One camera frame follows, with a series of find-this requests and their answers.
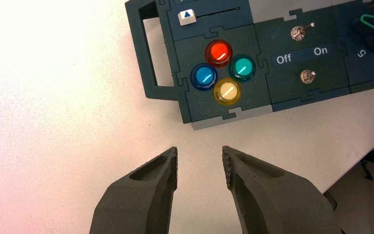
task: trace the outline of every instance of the label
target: label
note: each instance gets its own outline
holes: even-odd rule
[[[288,53],[283,53],[280,55],[274,55],[272,56],[272,64],[274,67],[288,65],[303,60],[323,57],[332,54],[333,51],[334,50],[331,44],[309,47],[306,49],[296,50]]]

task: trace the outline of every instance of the teal button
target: teal button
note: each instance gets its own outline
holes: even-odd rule
[[[253,71],[253,65],[250,60],[241,58],[234,65],[234,69],[238,75],[248,76]]]
[[[256,64],[248,55],[235,56],[228,66],[231,77],[240,82],[251,79],[255,74],[255,70]]]

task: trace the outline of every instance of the control panel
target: control panel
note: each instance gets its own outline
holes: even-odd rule
[[[130,0],[146,96],[194,129],[374,88],[374,1]],[[159,17],[174,87],[158,86],[143,20]]]

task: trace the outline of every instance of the blue button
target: blue button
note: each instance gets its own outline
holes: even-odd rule
[[[200,84],[210,84],[214,79],[213,71],[208,67],[202,67],[196,72],[196,79]]]
[[[216,82],[217,71],[210,64],[199,64],[191,71],[191,83],[196,89],[211,89]]]

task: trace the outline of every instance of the arcade button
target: arcade button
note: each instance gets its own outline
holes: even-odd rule
[[[214,40],[206,48],[205,58],[207,62],[215,67],[226,66],[233,55],[229,43],[224,40]]]
[[[202,63],[191,71],[191,83],[198,90],[208,90],[217,82],[217,71],[211,65]]]
[[[235,56],[229,65],[229,73],[237,81],[246,81],[252,78],[255,71],[254,61],[247,55]]]
[[[241,95],[240,85],[232,78],[224,78],[214,87],[214,98],[225,106],[235,104]]]

